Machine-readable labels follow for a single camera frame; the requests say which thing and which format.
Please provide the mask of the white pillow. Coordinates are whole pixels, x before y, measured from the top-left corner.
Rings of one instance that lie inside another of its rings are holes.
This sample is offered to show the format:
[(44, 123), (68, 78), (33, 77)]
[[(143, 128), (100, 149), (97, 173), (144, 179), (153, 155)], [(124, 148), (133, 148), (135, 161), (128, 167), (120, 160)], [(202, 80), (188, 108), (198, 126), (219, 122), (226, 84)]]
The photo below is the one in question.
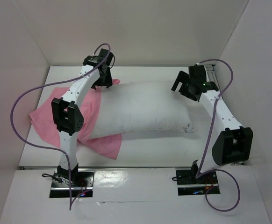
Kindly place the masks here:
[(145, 131), (194, 132), (186, 98), (172, 81), (116, 84), (101, 91), (91, 139)]

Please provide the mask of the pink fabric pillowcase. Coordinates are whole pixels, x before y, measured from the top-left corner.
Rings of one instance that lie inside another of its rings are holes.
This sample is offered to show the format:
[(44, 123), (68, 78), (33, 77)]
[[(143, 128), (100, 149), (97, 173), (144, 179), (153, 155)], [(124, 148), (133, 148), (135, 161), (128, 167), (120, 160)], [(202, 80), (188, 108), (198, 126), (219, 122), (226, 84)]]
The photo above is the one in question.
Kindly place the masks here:
[[(60, 147), (60, 137), (53, 122), (51, 102), (53, 98), (60, 98), (66, 91), (68, 91), (67, 87), (55, 87), (49, 98), (39, 108), (29, 114), (31, 124), (39, 137), (57, 148)], [(122, 136), (120, 134), (90, 139), (99, 115), (100, 103), (100, 88), (96, 90), (91, 89), (84, 97), (80, 107), (84, 122), (82, 129), (78, 132), (77, 141), (94, 152), (115, 160), (122, 144)]]

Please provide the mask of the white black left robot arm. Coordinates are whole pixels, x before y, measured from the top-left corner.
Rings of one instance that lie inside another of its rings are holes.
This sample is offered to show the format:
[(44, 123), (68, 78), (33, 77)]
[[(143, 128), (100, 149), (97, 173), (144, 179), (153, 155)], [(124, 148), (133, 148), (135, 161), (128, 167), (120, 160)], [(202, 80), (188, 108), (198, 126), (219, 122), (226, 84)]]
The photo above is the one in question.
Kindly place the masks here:
[(51, 102), (53, 122), (57, 126), (60, 137), (60, 149), (65, 153), (61, 156), (57, 174), (68, 186), (74, 186), (79, 180), (77, 151), (77, 135), (82, 129), (84, 117), (80, 107), (84, 97), (97, 86), (107, 88), (113, 85), (110, 64), (113, 53), (101, 49), (98, 55), (87, 56), (83, 61), (78, 79), (60, 98)]

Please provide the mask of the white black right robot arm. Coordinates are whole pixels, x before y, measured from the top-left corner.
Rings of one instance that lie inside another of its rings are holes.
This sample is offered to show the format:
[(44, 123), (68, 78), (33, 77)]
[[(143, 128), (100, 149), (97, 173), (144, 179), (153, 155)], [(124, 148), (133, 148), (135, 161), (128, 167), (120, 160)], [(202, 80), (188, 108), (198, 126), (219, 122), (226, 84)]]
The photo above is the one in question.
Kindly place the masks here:
[(190, 66), (188, 72), (180, 71), (171, 90), (200, 103), (211, 118), (202, 158), (191, 167), (192, 181), (200, 183), (208, 172), (249, 159), (253, 131), (231, 113), (215, 82), (208, 81), (204, 65)]

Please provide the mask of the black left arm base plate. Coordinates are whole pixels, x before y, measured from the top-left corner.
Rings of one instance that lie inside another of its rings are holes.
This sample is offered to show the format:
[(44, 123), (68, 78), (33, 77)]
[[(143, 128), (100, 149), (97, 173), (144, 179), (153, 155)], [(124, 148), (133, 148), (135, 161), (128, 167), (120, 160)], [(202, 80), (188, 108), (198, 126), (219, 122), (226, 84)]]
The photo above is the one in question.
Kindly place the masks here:
[[(69, 181), (54, 171), (51, 178), (51, 187), (49, 198), (69, 198)], [(77, 195), (79, 197), (93, 197), (94, 172), (88, 170), (78, 171), (78, 177), (72, 183), (72, 198)]]

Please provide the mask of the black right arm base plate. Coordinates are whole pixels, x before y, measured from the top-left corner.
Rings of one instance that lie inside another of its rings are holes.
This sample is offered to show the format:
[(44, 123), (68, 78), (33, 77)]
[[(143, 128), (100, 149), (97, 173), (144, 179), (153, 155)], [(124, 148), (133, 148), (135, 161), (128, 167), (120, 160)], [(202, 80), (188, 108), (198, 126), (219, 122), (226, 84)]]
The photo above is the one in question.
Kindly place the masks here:
[(220, 194), (217, 175), (215, 172), (195, 178), (195, 174), (189, 169), (177, 169), (172, 180), (177, 183), (178, 196), (194, 196), (208, 194)]

